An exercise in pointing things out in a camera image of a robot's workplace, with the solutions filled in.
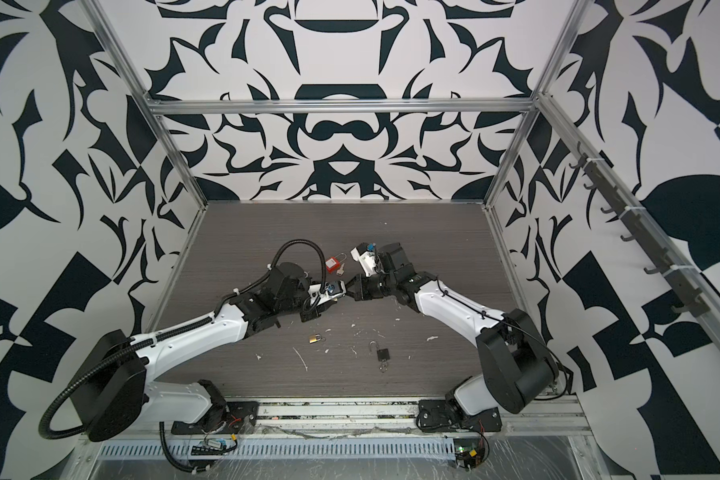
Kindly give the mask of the red padlock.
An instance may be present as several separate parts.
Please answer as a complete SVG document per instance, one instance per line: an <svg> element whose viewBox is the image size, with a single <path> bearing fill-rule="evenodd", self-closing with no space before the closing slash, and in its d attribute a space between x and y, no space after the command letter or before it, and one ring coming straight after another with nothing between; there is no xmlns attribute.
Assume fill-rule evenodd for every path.
<svg viewBox="0 0 720 480"><path fill-rule="evenodd" d="M328 257L325 260L326 271L330 274L342 276L344 274L346 259L347 255L345 253L339 253L335 256Z"/></svg>

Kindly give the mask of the black padlock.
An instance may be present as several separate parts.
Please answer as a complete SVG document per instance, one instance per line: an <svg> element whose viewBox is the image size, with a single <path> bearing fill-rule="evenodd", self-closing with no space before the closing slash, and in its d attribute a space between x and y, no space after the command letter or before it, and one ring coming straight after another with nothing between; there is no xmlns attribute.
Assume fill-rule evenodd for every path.
<svg viewBox="0 0 720 480"><path fill-rule="evenodd" d="M372 340L369 342L369 351L372 354L376 355L377 361L379 363L379 371L381 373L386 373L389 368L389 361L391 359L389 350L387 348L381 348L377 341Z"/></svg>

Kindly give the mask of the large brass padlock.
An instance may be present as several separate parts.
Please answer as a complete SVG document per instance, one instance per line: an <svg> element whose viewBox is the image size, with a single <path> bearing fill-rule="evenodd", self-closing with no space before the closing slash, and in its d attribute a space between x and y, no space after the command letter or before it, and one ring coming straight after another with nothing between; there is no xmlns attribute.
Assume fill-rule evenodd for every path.
<svg viewBox="0 0 720 480"><path fill-rule="evenodd" d="M343 296L346 294L346 287L343 281L335 281L327 285L327 291L331 295Z"/></svg>

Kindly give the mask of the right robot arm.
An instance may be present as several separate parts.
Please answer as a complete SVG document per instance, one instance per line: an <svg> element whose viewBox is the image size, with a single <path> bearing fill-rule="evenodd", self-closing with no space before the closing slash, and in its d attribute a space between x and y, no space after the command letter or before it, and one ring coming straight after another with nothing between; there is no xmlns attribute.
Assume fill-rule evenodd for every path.
<svg viewBox="0 0 720 480"><path fill-rule="evenodd" d="M347 283L353 299L393 297L440 321L476 348L481 375L452 391L466 415L497 407L518 414L558 380L560 362L526 312L502 312L456 292L438 276L416 270L399 243L361 243L351 250L351 258L362 269Z"/></svg>

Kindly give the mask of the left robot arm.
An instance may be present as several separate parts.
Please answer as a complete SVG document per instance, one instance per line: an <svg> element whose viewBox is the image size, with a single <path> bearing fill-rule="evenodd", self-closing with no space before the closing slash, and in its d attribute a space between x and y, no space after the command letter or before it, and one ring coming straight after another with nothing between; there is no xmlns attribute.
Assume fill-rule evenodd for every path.
<svg viewBox="0 0 720 480"><path fill-rule="evenodd" d="M173 384L160 378L218 347L278 325L283 315L315 319L344 297L344 282L328 279L326 257L315 242L301 243L318 256L317 279L282 261L297 243L283 244L259 279L225 295L207 314L152 333L106 334L41 415L40 437L59 440L84 434L100 442L141 423L206 422L216 427L224 422L227 402L211 381Z"/></svg>

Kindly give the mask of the left circuit board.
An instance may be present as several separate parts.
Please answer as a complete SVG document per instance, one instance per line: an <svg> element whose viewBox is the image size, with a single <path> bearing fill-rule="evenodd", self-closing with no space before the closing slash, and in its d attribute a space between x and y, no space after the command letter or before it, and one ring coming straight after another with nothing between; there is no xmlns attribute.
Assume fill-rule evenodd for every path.
<svg viewBox="0 0 720 480"><path fill-rule="evenodd" d="M232 435L228 439L205 439L199 444L191 447L192 456L224 456L235 451L238 447L238 439Z"/></svg>

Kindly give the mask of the circuit board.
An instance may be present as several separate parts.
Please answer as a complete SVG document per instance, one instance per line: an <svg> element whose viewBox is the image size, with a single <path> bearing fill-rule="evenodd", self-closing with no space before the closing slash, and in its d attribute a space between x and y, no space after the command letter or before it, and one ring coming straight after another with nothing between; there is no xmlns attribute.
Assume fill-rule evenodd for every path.
<svg viewBox="0 0 720 480"><path fill-rule="evenodd" d="M458 443L455 445L455 465L457 468L473 470L479 467L489 453L484 441L477 443Z"/></svg>
<svg viewBox="0 0 720 480"><path fill-rule="evenodd" d="M224 456L235 451L238 447L238 439L232 435L228 439L205 439L199 444L191 447L192 456Z"/></svg>

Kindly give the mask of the right circuit board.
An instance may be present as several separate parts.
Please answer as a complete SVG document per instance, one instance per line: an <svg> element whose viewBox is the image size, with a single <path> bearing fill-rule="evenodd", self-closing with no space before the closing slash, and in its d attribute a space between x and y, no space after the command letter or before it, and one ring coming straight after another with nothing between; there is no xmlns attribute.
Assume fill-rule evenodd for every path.
<svg viewBox="0 0 720 480"><path fill-rule="evenodd" d="M477 443L458 443L455 445L455 465L457 468L473 470L479 467L489 453L484 441Z"/></svg>

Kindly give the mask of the aluminium front rail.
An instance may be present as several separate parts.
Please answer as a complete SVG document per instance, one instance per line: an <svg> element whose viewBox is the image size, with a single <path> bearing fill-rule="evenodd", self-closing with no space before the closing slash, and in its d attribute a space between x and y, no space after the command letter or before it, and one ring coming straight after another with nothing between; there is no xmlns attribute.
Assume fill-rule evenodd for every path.
<svg viewBox="0 0 720 480"><path fill-rule="evenodd" d="M231 398L259 403L256 426L238 435L345 438L370 435L475 435L476 432L424 433L416 428L418 397ZM536 401L519 414L497 408L501 436L591 436L589 421L577 398Z"/></svg>

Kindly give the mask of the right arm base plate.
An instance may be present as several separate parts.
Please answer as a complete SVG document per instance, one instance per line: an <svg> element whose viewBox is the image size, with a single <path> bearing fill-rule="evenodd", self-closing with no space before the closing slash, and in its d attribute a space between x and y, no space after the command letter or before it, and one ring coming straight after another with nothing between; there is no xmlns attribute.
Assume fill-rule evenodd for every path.
<svg viewBox="0 0 720 480"><path fill-rule="evenodd" d="M503 423L497 408L468 414L453 399L418 401L416 428L424 433L500 432Z"/></svg>

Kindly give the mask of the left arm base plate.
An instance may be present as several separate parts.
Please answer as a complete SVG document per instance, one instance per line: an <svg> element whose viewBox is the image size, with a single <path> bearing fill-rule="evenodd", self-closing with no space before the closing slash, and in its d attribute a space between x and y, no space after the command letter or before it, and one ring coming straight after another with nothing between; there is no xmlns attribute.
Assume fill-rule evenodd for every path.
<svg viewBox="0 0 720 480"><path fill-rule="evenodd" d="M174 422L170 427L173 435L240 434L256 426L259 403L257 401L232 401L225 407L212 406L195 423Z"/></svg>

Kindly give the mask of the wall hook rack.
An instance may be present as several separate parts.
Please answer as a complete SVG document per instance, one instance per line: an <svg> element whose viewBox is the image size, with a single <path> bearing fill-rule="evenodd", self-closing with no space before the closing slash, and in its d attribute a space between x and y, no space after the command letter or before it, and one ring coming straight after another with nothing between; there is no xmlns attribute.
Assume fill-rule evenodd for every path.
<svg viewBox="0 0 720 480"><path fill-rule="evenodd" d="M581 177L592 256L628 311L665 293L677 314L700 318L712 302L696 267L637 200L610 164L578 142L570 167Z"/></svg>

